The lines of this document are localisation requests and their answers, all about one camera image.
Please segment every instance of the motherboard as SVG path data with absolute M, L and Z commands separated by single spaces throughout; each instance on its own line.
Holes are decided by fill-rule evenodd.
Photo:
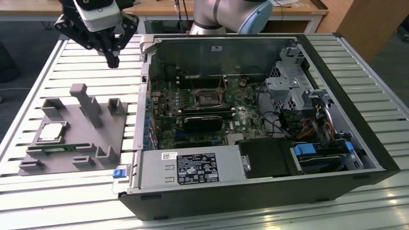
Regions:
M 152 80 L 157 149 L 235 145 L 239 140 L 267 137 L 257 86 L 245 76 Z

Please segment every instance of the power supply label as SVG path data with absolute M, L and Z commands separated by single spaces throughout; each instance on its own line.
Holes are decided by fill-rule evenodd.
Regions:
M 215 153 L 177 156 L 177 182 L 201 184 L 219 181 Z

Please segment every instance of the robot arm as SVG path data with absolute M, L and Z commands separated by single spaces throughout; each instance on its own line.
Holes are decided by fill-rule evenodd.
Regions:
M 86 49 L 96 49 L 107 58 L 110 68 L 117 68 L 120 50 L 125 48 L 139 26 L 139 18 L 121 12 L 135 0 L 60 0 L 63 15 L 55 28 Z M 113 30 L 124 32 L 115 36 Z
M 271 16 L 269 0 L 196 0 L 191 35 L 225 34 L 225 28 L 239 34 L 259 33 Z
M 139 18 L 123 12 L 135 0 L 60 0 L 63 15 L 55 28 L 86 49 L 96 49 L 117 68 L 120 50 L 125 48 L 139 26 Z M 263 30 L 272 11 L 269 0 L 196 0 L 191 35 L 225 34 L 225 28 L 240 34 Z M 120 36 L 115 27 L 123 26 Z

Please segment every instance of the slotted metal table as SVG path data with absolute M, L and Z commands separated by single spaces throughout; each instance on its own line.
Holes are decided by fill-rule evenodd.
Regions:
M 409 111 L 348 42 L 332 34 L 308 35 L 403 172 L 335 201 L 165 221 L 143 222 L 117 200 L 112 170 L 20 177 L 19 164 L 40 126 L 44 99 L 70 96 L 88 85 L 100 103 L 128 102 L 121 164 L 131 163 L 141 72 L 140 36 L 121 52 L 119 69 L 74 41 L 59 41 L 0 145 L 0 229 L 407 229 L 409 228 Z M 324 87 L 315 72 L 312 75 Z

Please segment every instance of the blue tab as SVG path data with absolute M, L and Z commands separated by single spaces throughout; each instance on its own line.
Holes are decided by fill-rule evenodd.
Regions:
M 299 148 L 299 146 L 293 147 L 293 150 L 296 152 L 296 155 L 300 156 L 301 155 L 301 149 Z
M 348 142 L 345 142 L 345 145 L 347 145 L 348 151 L 349 151 L 349 152 L 353 152 L 352 143 L 348 141 Z
M 308 155 L 308 154 L 316 154 L 315 146 L 313 144 L 299 144 L 295 147 L 296 155 Z
M 115 179 L 125 178 L 125 177 L 127 177 L 127 169 L 115 169 L 115 170 L 113 170 L 112 177 L 113 177 Z

